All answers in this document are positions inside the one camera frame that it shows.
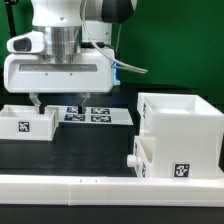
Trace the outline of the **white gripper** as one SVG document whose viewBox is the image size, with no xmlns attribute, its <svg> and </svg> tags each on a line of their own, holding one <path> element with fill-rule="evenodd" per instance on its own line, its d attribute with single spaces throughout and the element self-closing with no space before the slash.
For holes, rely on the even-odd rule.
<svg viewBox="0 0 224 224">
<path fill-rule="evenodd" d="M 80 93 L 78 114 L 85 114 L 90 93 L 113 88 L 112 65 L 96 49 L 84 49 L 70 64 L 47 64 L 40 54 L 10 54 L 4 64 L 4 87 L 10 93 L 30 93 L 38 114 L 45 113 L 38 93 Z"/>
</svg>

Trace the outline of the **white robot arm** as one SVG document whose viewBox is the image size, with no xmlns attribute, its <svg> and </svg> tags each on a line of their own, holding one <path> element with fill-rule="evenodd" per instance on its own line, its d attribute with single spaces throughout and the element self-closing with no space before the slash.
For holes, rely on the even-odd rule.
<svg viewBox="0 0 224 224">
<path fill-rule="evenodd" d="M 137 0 L 31 0 L 33 30 L 8 40 L 4 86 L 27 93 L 36 107 L 40 93 L 105 93 L 113 88 L 114 52 L 102 49 L 87 23 L 121 24 Z"/>
</svg>

